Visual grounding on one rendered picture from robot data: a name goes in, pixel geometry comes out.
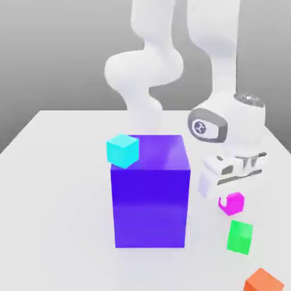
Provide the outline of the large blue box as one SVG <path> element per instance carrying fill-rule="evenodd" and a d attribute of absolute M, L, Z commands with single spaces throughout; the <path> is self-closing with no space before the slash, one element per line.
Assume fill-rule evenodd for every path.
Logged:
<path fill-rule="evenodd" d="M 180 135 L 138 135 L 139 160 L 111 166 L 117 248 L 182 248 L 190 164 Z"/>

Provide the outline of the small green cube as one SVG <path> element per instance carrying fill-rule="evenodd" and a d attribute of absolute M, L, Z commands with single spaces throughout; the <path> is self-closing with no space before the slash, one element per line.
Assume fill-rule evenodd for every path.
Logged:
<path fill-rule="evenodd" d="M 248 255 L 252 242 L 253 225 L 232 220 L 228 233 L 227 250 Z"/>

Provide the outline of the small magenta cube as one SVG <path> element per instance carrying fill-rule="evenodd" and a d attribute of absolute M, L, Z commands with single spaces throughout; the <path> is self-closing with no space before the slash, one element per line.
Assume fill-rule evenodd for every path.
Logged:
<path fill-rule="evenodd" d="M 226 197 L 221 197 L 218 201 L 218 206 L 225 214 L 231 216 L 243 211 L 244 201 L 244 195 L 236 192 Z"/>

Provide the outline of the small orange cube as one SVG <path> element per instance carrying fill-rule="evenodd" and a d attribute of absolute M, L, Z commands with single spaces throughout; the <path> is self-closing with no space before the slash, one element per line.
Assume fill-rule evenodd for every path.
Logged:
<path fill-rule="evenodd" d="M 285 284 L 259 268 L 244 283 L 243 291 L 283 291 Z"/>

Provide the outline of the small cyan cube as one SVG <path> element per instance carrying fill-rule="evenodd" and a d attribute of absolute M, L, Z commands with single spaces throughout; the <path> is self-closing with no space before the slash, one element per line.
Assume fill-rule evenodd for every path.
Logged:
<path fill-rule="evenodd" d="M 139 160 L 139 139 L 119 134 L 106 142 L 107 161 L 126 169 Z"/>

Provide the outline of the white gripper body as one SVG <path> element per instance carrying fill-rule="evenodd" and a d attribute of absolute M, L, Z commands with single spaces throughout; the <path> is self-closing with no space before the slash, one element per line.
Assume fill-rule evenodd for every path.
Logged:
<path fill-rule="evenodd" d="M 241 191 L 248 178 L 261 172 L 261 156 L 209 156 L 202 164 L 198 191 L 206 199 L 225 197 Z"/>

